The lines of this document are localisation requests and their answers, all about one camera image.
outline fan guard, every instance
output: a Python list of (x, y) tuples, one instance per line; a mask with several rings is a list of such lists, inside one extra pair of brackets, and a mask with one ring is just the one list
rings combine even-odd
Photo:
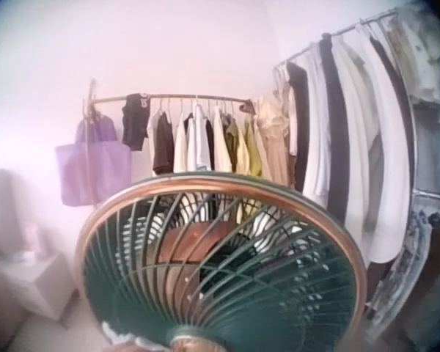
[(359, 250), (322, 208), (217, 172), (112, 197), (85, 223), (76, 258), (99, 325), (197, 344), (177, 351), (327, 351), (355, 331), (366, 294)]

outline black garment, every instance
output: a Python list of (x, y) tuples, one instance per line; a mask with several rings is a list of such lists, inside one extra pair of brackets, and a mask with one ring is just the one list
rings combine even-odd
[(157, 175), (171, 174), (175, 165), (175, 140), (171, 123), (166, 113), (163, 113), (156, 128), (155, 155), (153, 156), (153, 171)]
[(331, 172), (329, 180), (328, 212), (342, 223), (347, 213), (350, 177), (350, 150), (347, 111), (344, 95), (331, 52), (329, 34), (320, 40), (324, 78), (328, 94), (329, 129), (331, 131)]
[(205, 131), (207, 132), (208, 152), (210, 154), (210, 167), (215, 170), (215, 147), (213, 145), (213, 128), (209, 120), (205, 123)]
[(386, 69), (391, 84), (396, 91), (397, 101), (401, 109), (401, 114), (403, 115), (404, 130), (406, 132), (406, 139), (408, 141), (408, 156), (409, 156), (409, 175), (410, 175), (410, 185), (411, 189), (414, 185), (414, 132), (412, 130), (411, 121), (411, 107), (409, 106), (408, 96), (406, 94), (406, 88), (404, 87), (404, 82), (397, 73), (396, 69), (393, 67), (388, 55), (380, 42), (375, 38), (370, 37), (370, 42), (375, 48), (378, 56), (383, 62), (384, 68)]
[(307, 72), (293, 64), (287, 63), (289, 83), (293, 89), (297, 119), (297, 153), (295, 162), (295, 189), (303, 192), (307, 174), (309, 149), (309, 92)]
[(124, 116), (124, 134), (122, 143), (128, 145), (131, 150), (142, 150), (144, 139), (147, 135), (147, 123), (150, 117), (150, 99), (143, 98), (140, 94), (127, 96), (125, 106), (122, 108)]

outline hanging clothes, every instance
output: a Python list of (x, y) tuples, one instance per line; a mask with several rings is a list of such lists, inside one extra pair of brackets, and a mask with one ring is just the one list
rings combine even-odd
[(304, 64), (304, 68), (307, 70), (309, 91), (309, 147), (307, 157), (307, 172), (305, 174), (303, 184), (303, 195), (322, 207), (325, 207), (327, 203), (326, 197), (322, 197), (315, 192), (318, 183), (320, 138), (326, 138), (326, 136), (320, 136), (320, 118), (318, 116), (320, 113), (320, 107), (318, 96), (321, 94), (321, 92), (318, 90), (317, 86), (315, 61), (310, 52), (305, 53)]
[(376, 104), (375, 90), (368, 73), (368, 67), (364, 60), (343, 40), (340, 45), (345, 50), (353, 65), (358, 70), (354, 72), (353, 79), (356, 80), (359, 100), (362, 102), (365, 133), (367, 135), (368, 169), (369, 169), (369, 190), (367, 216), (364, 220), (364, 231), (359, 244), (360, 251), (364, 258), (365, 265), (370, 264), (368, 253), (370, 251), (376, 220), (380, 208), (381, 189), (384, 176), (384, 152), (381, 141), (380, 125), (378, 120), (378, 107)]
[(221, 121), (221, 112), (218, 106), (213, 112), (213, 144), (216, 152), (213, 155), (216, 171), (232, 172), (232, 162), (228, 153), (227, 143), (224, 138), (224, 129)]
[(370, 38), (370, 42), (380, 56), (380, 59), (389, 74), (389, 78), (391, 79), (392, 86), (395, 89), (397, 101), (401, 109), (409, 157), (409, 185), (412, 188), (414, 184), (414, 129), (412, 127), (411, 107), (409, 106), (410, 102), (408, 100), (406, 88), (404, 87), (404, 82), (401, 76), (391, 65), (388, 55), (386, 55), (381, 43), (375, 40), (373, 37)]
[(384, 181), (378, 220), (369, 258), (375, 263), (394, 259), (403, 244), (409, 207), (410, 174), (403, 114), (388, 66), (375, 40), (358, 26), (362, 47), (375, 85), (384, 148)]
[(122, 108), (122, 124), (124, 133), (122, 143), (131, 150), (142, 150), (144, 139), (147, 135), (147, 123), (150, 117), (150, 99), (140, 94), (127, 96), (125, 106)]
[(177, 125), (175, 141), (175, 159), (173, 162), (173, 172), (188, 171), (188, 145), (186, 139), (186, 130), (184, 128), (184, 115), (181, 114), (179, 124)]
[(290, 86), (293, 89), (293, 100), (296, 108), (296, 113), (294, 115), (297, 119), (295, 189), (303, 192), (305, 175), (307, 173), (309, 150), (308, 77), (305, 69), (293, 64), (292, 62), (287, 62), (287, 72), (290, 77)]
[(257, 145), (257, 152), (259, 153), (259, 157), (261, 160), (262, 176), (267, 181), (273, 181), (271, 169), (269, 168), (269, 162), (267, 160), (267, 152), (265, 151), (265, 147), (264, 147), (264, 141), (261, 136), (261, 133), (259, 132), (259, 128), (257, 127), (257, 117), (256, 116), (253, 117), (252, 129), (254, 131), (254, 139), (255, 139), (256, 145)]
[(207, 134), (208, 152), (210, 156), (210, 169), (215, 170), (215, 144), (213, 142), (213, 128), (210, 120), (205, 118), (205, 132)]
[(158, 119), (155, 138), (155, 155), (153, 158), (153, 171), (157, 175), (170, 174), (175, 164), (175, 141), (173, 139), (172, 125), (168, 122), (166, 113)]
[(273, 94), (264, 95), (253, 101), (257, 114), (257, 127), (263, 138), (272, 180), (288, 187), (288, 118), (282, 113), (280, 101)]
[(319, 157), (318, 157), (318, 176), (316, 179), (315, 194), (323, 200), (323, 206), (327, 206), (329, 195), (329, 176), (331, 174), (331, 134), (329, 130), (329, 108), (326, 79), (324, 78), (323, 60), (320, 55), (320, 47), (317, 43), (312, 43), (309, 49), (309, 71), (315, 77), (317, 95), (316, 100), (310, 100), (311, 109), (315, 111), (319, 125)]
[(227, 145), (228, 155), (230, 156), (230, 160), (232, 163), (232, 171), (236, 172), (236, 165), (238, 164), (238, 126), (236, 125), (236, 121), (231, 117), (230, 123), (225, 130), (225, 144)]
[(236, 150), (236, 173), (240, 175), (250, 176), (251, 172), (248, 147), (244, 139), (244, 131), (237, 124), (238, 132), (238, 149)]
[(348, 203), (350, 173), (347, 113), (336, 64), (331, 52), (331, 36), (324, 34), (319, 45), (328, 96), (332, 150), (327, 209), (328, 212), (344, 223)]
[(259, 150), (257, 149), (256, 137), (254, 136), (252, 122), (248, 120), (245, 121), (244, 129), (244, 139), (249, 154), (249, 174), (251, 176), (262, 177), (263, 165)]
[(155, 151), (156, 151), (156, 129), (158, 128), (158, 120), (161, 116), (161, 110), (158, 110), (148, 119), (147, 123), (147, 137), (148, 137), (148, 151), (150, 152), (150, 165), (152, 169), (152, 176), (156, 176), (153, 171), (153, 163), (155, 161)]
[(195, 153), (196, 153), (196, 170), (210, 171), (212, 163), (210, 162), (210, 149), (207, 137), (207, 118), (199, 104), (195, 104), (194, 124), (195, 124)]
[(363, 78), (343, 45), (342, 37), (332, 40), (332, 53), (340, 77), (348, 122), (350, 147), (348, 203), (345, 215), (345, 228), (360, 247), (364, 220), (368, 212), (369, 194), (369, 161), (370, 142), (367, 141), (365, 120), (374, 118), (370, 109), (370, 97), (365, 96)]

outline beige blouse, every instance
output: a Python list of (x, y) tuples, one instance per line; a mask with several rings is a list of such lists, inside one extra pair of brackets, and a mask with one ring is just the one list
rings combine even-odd
[(288, 137), (288, 117), (284, 115), (282, 104), (273, 94), (253, 100), (253, 104), (272, 180), (288, 187), (288, 148), (285, 144)]

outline lavender tote bag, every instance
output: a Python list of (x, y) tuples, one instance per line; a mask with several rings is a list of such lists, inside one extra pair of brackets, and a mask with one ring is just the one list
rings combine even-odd
[(78, 124), (76, 142), (56, 147), (65, 205), (94, 205), (131, 185), (131, 150), (117, 141), (111, 119), (93, 114)]

